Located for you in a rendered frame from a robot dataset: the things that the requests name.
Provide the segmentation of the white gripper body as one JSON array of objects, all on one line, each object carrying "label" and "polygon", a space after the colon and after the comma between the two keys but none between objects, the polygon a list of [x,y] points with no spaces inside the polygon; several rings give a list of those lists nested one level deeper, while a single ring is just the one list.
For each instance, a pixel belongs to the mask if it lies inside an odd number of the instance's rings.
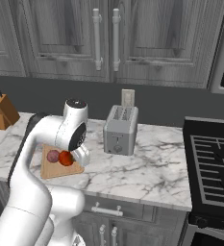
[{"label": "white gripper body", "polygon": [[90,152],[84,144],[72,151],[71,154],[75,161],[77,161],[82,167],[89,165]]}]

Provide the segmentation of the wooden cutting board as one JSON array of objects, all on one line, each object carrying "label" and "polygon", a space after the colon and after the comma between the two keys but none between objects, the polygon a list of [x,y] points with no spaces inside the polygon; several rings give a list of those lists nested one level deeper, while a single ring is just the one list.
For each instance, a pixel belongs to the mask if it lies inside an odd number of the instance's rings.
[{"label": "wooden cutting board", "polygon": [[70,166],[63,166],[57,162],[49,162],[47,160],[47,154],[51,150],[57,150],[59,153],[60,149],[53,146],[44,145],[42,149],[42,162],[40,168],[40,177],[42,179],[52,179],[62,176],[74,175],[83,173],[85,168],[82,167],[77,161],[74,161]]}]

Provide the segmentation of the purple red onion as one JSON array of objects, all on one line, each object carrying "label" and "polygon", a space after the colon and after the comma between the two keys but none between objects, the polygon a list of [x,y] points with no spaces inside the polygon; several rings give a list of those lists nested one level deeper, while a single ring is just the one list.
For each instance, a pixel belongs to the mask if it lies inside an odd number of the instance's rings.
[{"label": "purple red onion", "polygon": [[59,160],[59,154],[57,150],[51,150],[47,154],[47,160],[52,163],[57,162]]}]

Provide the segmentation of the silver toaster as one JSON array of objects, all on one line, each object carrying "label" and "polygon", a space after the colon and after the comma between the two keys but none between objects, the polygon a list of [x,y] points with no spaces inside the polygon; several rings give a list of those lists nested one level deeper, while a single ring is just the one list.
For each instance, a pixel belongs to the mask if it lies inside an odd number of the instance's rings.
[{"label": "silver toaster", "polygon": [[105,153],[122,156],[131,156],[134,153],[137,119],[137,107],[112,106],[103,128]]}]

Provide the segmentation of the grey lower cupboard door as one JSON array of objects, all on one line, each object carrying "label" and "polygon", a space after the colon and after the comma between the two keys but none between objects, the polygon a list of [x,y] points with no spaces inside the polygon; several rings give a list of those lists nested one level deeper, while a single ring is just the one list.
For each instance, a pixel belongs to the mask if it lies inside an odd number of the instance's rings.
[{"label": "grey lower cupboard door", "polygon": [[165,229],[150,223],[111,219],[111,228],[117,228],[117,246],[178,246],[181,231]]},{"label": "grey lower cupboard door", "polygon": [[106,217],[91,212],[82,212],[73,218],[76,232],[83,238],[86,246],[100,246],[99,229],[103,224],[106,226],[106,246],[110,246],[110,227],[109,220]]}]

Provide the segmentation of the grey drawer front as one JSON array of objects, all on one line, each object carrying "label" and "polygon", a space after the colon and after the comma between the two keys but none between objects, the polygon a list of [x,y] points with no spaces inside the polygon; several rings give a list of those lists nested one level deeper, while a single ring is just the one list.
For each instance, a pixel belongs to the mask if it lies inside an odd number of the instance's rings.
[{"label": "grey drawer front", "polygon": [[152,206],[88,195],[86,196],[85,211],[92,212],[91,208],[95,206],[96,202],[99,202],[100,207],[105,209],[116,209],[117,206],[121,206],[122,217],[126,218],[152,222],[157,217],[158,209]]}]

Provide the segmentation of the wooden knife block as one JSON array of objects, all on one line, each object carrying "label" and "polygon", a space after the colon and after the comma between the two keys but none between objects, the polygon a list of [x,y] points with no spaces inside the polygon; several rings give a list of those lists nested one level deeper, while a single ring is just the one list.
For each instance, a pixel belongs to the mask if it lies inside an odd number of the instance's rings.
[{"label": "wooden knife block", "polygon": [[7,94],[0,98],[0,130],[6,130],[14,125],[20,118],[18,111],[12,104]]}]

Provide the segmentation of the grey wooden cupboard door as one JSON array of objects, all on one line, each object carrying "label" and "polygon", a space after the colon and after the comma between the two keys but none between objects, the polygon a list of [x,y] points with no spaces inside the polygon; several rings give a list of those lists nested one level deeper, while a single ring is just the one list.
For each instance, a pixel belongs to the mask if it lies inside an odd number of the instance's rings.
[{"label": "grey wooden cupboard door", "polygon": [[[9,0],[26,75],[109,80],[108,0]],[[101,70],[95,66],[92,10],[98,9]]]},{"label": "grey wooden cupboard door", "polygon": [[0,0],[0,76],[26,76],[8,0]]},{"label": "grey wooden cupboard door", "polygon": [[118,10],[116,84],[205,88],[224,17],[224,0],[109,0]]}]

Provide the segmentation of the black gas hob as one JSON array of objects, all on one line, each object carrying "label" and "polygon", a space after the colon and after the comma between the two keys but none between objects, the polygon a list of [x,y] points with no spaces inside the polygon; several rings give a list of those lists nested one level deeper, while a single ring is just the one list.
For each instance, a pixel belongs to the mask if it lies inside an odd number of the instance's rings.
[{"label": "black gas hob", "polygon": [[[192,209],[181,246],[224,246],[224,120],[187,116],[183,137]],[[199,228],[196,216],[208,225]]]}]

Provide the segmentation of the white wall outlet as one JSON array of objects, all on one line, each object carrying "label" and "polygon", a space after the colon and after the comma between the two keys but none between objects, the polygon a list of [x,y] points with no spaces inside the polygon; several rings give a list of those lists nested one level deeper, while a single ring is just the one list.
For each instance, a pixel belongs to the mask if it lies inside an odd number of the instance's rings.
[{"label": "white wall outlet", "polygon": [[123,89],[121,91],[121,105],[123,107],[133,107],[135,105],[135,91],[133,89]]}]

